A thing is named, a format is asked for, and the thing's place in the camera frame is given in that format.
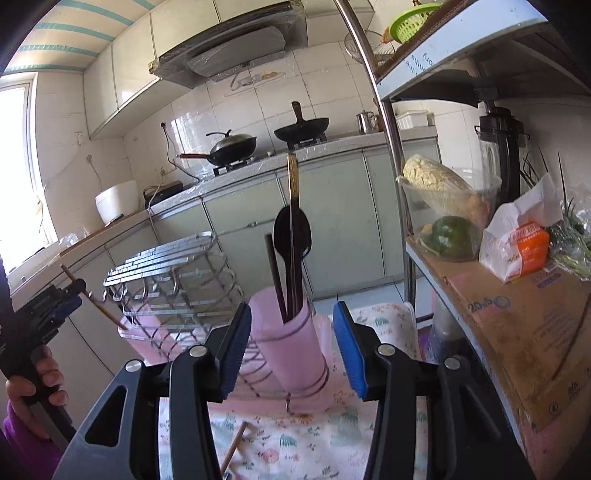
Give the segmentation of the purple sleeve left forearm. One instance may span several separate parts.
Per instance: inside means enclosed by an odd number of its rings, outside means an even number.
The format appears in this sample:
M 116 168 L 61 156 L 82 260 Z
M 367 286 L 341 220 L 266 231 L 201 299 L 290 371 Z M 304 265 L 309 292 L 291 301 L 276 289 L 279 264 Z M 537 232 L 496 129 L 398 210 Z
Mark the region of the purple sleeve left forearm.
M 51 479 L 62 453 L 50 439 L 41 439 L 7 404 L 1 429 L 2 479 Z

